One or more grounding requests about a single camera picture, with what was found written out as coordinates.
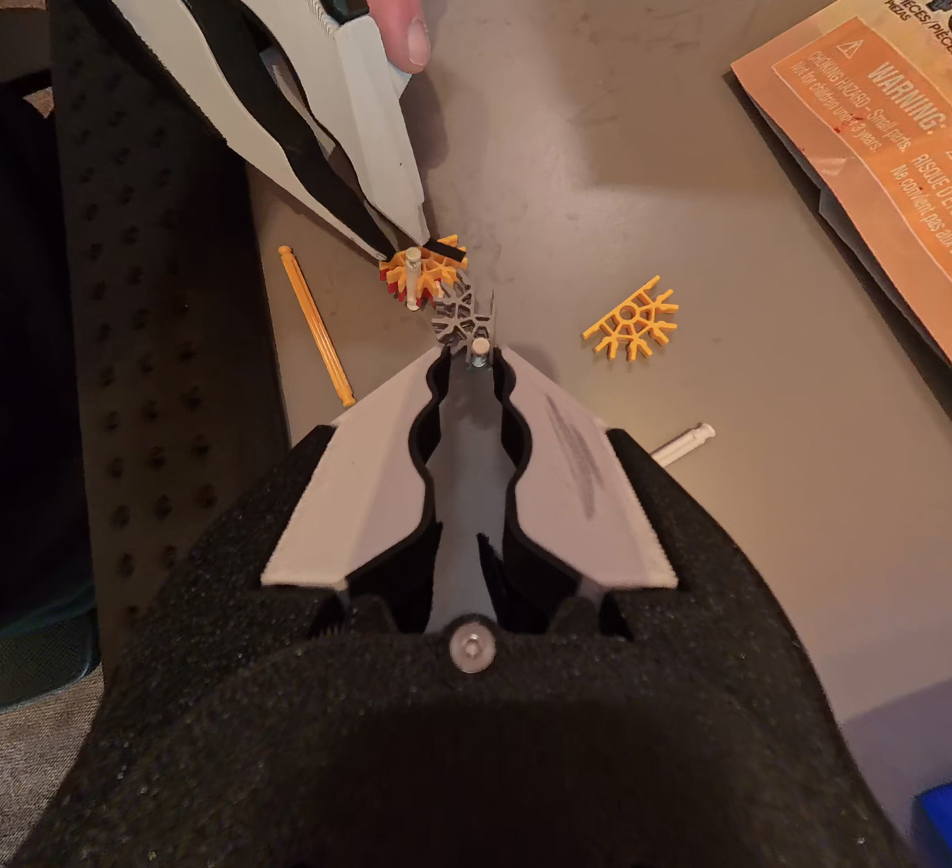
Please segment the blue plastic bin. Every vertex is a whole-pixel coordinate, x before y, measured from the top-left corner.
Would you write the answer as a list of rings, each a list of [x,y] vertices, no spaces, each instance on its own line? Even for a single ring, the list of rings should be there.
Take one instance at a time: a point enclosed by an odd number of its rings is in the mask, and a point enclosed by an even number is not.
[[[918,794],[911,840],[920,866],[951,867],[951,783]]]

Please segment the yellow plastic rod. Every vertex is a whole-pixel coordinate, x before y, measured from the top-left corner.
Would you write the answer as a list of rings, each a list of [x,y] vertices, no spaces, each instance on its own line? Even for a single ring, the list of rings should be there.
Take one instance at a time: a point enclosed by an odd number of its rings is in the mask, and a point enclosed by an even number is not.
[[[349,408],[355,405],[356,402],[350,381],[344,371],[318,306],[303,277],[303,272],[297,257],[292,248],[285,244],[279,247],[279,255],[281,256],[283,266],[287,272],[311,335],[314,338],[321,359],[326,366],[331,384],[342,405],[345,408]]]

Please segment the person's dark clothing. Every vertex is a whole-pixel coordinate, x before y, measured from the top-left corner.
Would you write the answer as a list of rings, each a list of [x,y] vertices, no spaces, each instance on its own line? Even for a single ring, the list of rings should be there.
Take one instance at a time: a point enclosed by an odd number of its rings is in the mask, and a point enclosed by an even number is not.
[[[88,604],[91,551],[56,136],[1,99],[2,635]]]

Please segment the person's left hand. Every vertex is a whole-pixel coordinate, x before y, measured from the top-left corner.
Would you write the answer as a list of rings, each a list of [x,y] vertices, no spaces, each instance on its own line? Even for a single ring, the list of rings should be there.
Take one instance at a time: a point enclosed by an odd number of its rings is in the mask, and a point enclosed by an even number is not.
[[[424,70],[431,45],[421,0],[365,0],[380,31],[387,59],[401,71]]]

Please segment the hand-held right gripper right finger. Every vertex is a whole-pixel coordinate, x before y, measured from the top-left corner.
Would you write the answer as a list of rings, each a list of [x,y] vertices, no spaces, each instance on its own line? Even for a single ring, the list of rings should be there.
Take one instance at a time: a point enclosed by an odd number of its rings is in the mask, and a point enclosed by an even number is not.
[[[506,488],[503,562],[529,600],[673,589],[678,579],[605,426],[510,348],[497,349]]]

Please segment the yellow and red connector assembly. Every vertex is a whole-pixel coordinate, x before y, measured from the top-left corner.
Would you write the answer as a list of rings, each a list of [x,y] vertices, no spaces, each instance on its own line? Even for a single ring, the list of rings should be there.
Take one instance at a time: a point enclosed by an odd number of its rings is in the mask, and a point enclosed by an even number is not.
[[[416,308],[446,297],[469,263],[466,248],[459,245],[455,234],[430,240],[422,247],[411,246],[396,252],[390,260],[380,262],[379,277],[387,285],[387,292],[407,305],[411,304],[408,286],[411,254],[419,254],[421,261],[414,288]]]

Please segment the yellow connector piece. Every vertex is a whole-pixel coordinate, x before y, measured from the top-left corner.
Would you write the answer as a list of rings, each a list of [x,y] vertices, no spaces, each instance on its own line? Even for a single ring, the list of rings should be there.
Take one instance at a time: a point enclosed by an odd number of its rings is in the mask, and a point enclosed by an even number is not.
[[[673,291],[660,290],[659,284],[660,276],[648,280],[584,330],[581,339],[596,341],[593,352],[603,352],[608,361],[620,351],[626,362],[650,358],[654,347],[666,346],[678,328],[672,316],[680,307],[670,301]]]

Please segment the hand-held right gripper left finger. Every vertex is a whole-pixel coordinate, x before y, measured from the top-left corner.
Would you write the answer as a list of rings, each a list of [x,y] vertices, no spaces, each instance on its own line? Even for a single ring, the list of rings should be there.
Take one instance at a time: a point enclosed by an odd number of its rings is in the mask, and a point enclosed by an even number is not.
[[[432,347],[332,425],[327,447],[262,574],[263,586],[344,591],[422,534],[439,442],[447,349]]]

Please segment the grey connector assembly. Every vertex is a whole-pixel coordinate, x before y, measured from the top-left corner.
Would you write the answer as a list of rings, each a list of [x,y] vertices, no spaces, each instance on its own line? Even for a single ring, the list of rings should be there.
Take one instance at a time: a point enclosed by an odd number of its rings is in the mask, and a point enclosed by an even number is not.
[[[452,284],[441,284],[432,299],[431,325],[438,344],[463,355],[471,369],[491,367],[496,351],[497,303],[493,290],[475,287],[464,271]]]

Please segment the orange toy package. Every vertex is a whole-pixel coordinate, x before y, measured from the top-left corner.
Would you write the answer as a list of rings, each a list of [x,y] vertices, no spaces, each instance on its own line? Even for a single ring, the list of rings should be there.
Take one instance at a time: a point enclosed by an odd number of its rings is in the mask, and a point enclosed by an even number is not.
[[[951,0],[838,0],[732,64],[821,212],[946,362]]]

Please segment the red connector with white rod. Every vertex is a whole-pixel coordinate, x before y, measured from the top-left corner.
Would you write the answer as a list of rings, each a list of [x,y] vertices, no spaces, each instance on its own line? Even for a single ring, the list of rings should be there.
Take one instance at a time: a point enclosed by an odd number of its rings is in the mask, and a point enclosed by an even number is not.
[[[707,422],[701,422],[656,448],[650,454],[662,467],[668,467],[689,455],[716,435],[715,429]]]

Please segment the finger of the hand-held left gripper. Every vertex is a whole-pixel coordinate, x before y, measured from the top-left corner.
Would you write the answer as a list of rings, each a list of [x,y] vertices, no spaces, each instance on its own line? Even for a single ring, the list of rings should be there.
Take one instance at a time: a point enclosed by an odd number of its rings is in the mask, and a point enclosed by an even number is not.
[[[342,24],[320,0],[234,0],[259,56],[375,222],[432,240],[393,70],[369,15]]]
[[[395,247],[262,62],[234,0],[113,0],[158,64],[245,161],[375,260]]]

